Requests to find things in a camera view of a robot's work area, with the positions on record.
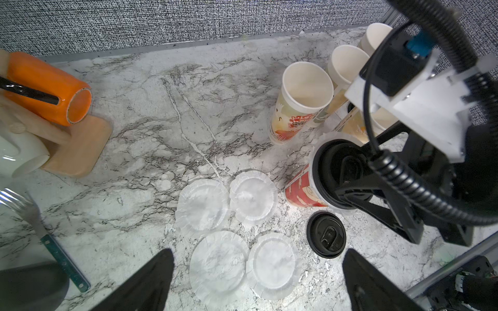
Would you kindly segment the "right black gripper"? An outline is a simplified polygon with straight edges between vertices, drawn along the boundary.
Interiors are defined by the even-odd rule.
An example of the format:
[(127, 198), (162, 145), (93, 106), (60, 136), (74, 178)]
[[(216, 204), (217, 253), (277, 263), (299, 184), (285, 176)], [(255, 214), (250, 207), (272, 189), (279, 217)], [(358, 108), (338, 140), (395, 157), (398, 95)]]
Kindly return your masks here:
[[(403, 161), (393, 152), (381, 148), (381, 143), (402, 132), (408, 133), (400, 152)], [(342, 184), (336, 193), (344, 194), (343, 198), (352, 206), (410, 243), (419, 244), (424, 227), (429, 226), (437, 228), (444, 242), (470, 246), (473, 225), (442, 220), (404, 199), (394, 198), (394, 203), (390, 203), (382, 193), (381, 196), (368, 193), (375, 193), (375, 189), (381, 186), (399, 194), (412, 193), (413, 169), (425, 181), (466, 207), (490, 199), (489, 207), (496, 211), (497, 149), (488, 125), (469, 128), (465, 140), (466, 159), (456, 164), (451, 164), (441, 151), (399, 121), (378, 136), (373, 130), (373, 122), (367, 121), (366, 133), (369, 142), (362, 148), (362, 153), (369, 169), (358, 180)]]

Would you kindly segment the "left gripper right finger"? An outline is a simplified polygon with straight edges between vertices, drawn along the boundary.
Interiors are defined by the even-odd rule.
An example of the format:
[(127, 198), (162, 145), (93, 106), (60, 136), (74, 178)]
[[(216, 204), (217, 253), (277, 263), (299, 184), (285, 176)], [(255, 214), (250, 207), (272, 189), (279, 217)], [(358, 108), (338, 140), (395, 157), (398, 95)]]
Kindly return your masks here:
[(352, 310), (422, 309), (352, 248), (346, 252), (342, 269)]

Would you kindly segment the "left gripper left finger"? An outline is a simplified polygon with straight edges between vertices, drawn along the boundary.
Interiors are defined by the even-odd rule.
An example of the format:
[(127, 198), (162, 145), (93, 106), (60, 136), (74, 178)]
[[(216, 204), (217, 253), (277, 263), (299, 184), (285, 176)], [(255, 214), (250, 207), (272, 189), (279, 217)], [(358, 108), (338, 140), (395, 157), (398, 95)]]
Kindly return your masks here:
[(93, 310), (164, 310), (174, 269), (172, 250), (160, 251)]

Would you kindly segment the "red paper milk tea cup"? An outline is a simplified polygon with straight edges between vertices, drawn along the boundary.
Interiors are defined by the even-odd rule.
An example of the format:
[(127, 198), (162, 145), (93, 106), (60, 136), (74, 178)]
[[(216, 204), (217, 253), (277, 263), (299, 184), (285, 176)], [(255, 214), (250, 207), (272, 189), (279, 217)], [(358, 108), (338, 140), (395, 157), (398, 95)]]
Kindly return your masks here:
[(285, 198), (289, 204), (296, 207), (327, 207), (311, 185), (309, 164), (285, 186)]

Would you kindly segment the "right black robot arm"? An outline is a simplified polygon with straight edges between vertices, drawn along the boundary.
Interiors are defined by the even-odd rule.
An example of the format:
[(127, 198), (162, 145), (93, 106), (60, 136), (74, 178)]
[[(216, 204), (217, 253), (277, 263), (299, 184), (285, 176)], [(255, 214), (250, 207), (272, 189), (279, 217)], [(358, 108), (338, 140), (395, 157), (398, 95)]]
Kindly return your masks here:
[(414, 244), (431, 226), (469, 246), (474, 228), (497, 224), (497, 58), (477, 56), (438, 1), (392, 6), (420, 32), (391, 31), (352, 82), (368, 142), (319, 156), (316, 186)]

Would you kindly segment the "white leak-proof paper disc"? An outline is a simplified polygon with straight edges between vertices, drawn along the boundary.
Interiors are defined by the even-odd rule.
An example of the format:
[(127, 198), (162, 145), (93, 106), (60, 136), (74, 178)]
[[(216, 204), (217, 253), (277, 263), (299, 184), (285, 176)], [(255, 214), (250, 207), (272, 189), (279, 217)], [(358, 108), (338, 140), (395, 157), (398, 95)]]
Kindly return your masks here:
[(295, 243), (281, 233), (259, 237), (246, 263), (249, 287), (258, 297), (271, 301), (290, 295), (302, 272), (302, 260)]
[(202, 238), (221, 230), (230, 213), (225, 186), (210, 179), (194, 181), (180, 192), (175, 224), (189, 238)]
[(241, 172), (230, 184), (230, 208), (246, 228), (262, 225), (276, 211), (278, 189), (263, 172)]
[(249, 248), (239, 235), (218, 231), (202, 239), (189, 265), (194, 294), (209, 307), (223, 307), (248, 294), (246, 263)]

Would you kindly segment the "cream paper cup front right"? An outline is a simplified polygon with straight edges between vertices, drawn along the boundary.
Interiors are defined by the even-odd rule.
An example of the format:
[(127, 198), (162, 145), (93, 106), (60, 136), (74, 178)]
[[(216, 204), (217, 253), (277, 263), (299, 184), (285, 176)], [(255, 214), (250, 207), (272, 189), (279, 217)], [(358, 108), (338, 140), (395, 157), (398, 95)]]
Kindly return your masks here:
[[(378, 109), (371, 115), (372, 128), (376, 136), (383, 133), (390, 128), (393, 124), (398, 122), (398, 119), (390, 114), (384, 108)], [(354, 136), (362, 143), (369, 141), (364, 124), (363, 113), (358, 108), (354, 108), (347, 116), (335, 127), (334, 131), (347, 133)]]

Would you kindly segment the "cream paper cup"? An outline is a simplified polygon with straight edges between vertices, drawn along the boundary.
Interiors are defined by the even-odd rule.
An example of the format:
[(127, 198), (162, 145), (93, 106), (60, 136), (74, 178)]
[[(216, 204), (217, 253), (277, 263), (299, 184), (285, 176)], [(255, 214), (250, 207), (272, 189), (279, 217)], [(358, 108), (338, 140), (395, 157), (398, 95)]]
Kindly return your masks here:
[(367, 27), (358, 47), (368, 56), (372, 56), (392, 30), (391, 26), (384, 23), (372, 23)]
[(329, 116), (333, 115), (348, 101), (345, 93), (369, 58), (366, 52), (352, 45), (340, 45), (333, 50), (326, 67), (326, 72), (333, 82), (334, 97), (309, 122), (311, 128), (320, 126)]
[[(371, 115), (372, 128), (376, 136), (383, 133), (390, 128), (393, 124), (398, 122), (398, 119), (390, 114), (384, 108), (378, 109)], [(364, 124), (363, 113), (358, 108), (354, 108), (347, 116), (335, 127), (334, 131), (347, 133), (354, 136), (362, 143), (369, 141)]]

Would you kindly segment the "red white paper cup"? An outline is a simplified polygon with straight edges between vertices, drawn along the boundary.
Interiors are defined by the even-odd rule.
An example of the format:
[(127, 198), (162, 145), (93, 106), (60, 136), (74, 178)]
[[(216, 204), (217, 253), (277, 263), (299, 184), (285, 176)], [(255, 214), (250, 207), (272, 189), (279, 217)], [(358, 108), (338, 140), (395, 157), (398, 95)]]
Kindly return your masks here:
[(290, 141), (333, 97), (333, 82), (321, 67), (311, 62), (289, 65), (269, 123), (270, 140), (275, 145)]

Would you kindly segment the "cream paper cup back middle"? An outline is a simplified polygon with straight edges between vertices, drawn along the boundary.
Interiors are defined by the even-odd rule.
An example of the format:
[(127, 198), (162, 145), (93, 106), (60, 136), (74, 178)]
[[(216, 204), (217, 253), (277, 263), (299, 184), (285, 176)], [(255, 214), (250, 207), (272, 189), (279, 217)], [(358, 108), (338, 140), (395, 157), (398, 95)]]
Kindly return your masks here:
[(345, 93), (369, 58), (366, 52), (352, 45), (340, 45), (333, 50), (326, 67), (326, 72), (333, 82), (334, 97), (309, 122), (311, 128), (320, 126), (329, 116), (333, 115), (348, 101)]

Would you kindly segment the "cream paper cup back right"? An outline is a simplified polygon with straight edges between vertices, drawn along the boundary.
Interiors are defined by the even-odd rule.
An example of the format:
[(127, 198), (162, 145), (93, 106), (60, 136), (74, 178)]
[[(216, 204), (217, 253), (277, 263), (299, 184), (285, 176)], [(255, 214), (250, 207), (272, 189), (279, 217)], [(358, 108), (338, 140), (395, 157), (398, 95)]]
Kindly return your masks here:
[(384, 23), (372, 23), (367, 27), (358, 47), (368, 56), (372, 56), (392, 30), (391, 26)]

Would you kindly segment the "wooden mug tree stand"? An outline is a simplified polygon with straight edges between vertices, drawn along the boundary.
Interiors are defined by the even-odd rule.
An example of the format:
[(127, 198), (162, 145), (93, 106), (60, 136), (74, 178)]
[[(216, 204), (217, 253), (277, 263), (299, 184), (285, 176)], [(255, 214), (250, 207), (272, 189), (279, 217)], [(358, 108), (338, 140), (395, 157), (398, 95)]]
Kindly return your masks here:
[(111, 124), (89, 114), (77, 124), (62, 126), (10, 101), (1, 93), (1, 123), (12, 133), (31, 133), (48, 149), (49, 160), (38, 169), (80, 178), (95, 166), (112, 133)]

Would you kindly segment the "white mug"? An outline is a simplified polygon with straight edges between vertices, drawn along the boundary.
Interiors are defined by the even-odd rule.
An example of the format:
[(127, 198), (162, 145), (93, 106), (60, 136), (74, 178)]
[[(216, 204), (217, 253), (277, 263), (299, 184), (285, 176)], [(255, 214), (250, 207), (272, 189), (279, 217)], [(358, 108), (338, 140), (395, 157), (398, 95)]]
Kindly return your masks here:
[(50, 158), (34, 134), (12, 133), (1, 123), (1, 177), (18, 178), (40, 168)]

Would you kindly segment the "orange mug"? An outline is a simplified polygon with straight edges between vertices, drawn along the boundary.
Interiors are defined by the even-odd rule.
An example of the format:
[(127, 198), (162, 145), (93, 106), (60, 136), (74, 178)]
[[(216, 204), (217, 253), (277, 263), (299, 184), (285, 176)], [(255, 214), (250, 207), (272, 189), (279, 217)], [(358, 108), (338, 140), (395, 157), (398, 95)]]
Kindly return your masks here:
[(87, 83), (24, 52), (1, 50), (1, 93), (62, 126), (81, 122), (92, 104)]

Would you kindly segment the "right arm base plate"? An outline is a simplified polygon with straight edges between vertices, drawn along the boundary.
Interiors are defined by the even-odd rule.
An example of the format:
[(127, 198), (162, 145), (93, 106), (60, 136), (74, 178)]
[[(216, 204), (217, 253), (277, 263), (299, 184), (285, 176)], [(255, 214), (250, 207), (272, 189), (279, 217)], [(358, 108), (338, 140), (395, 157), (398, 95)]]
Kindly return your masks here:
[(477, 256), (425, 291), (431, 310), (497, 310), (497, 270)]

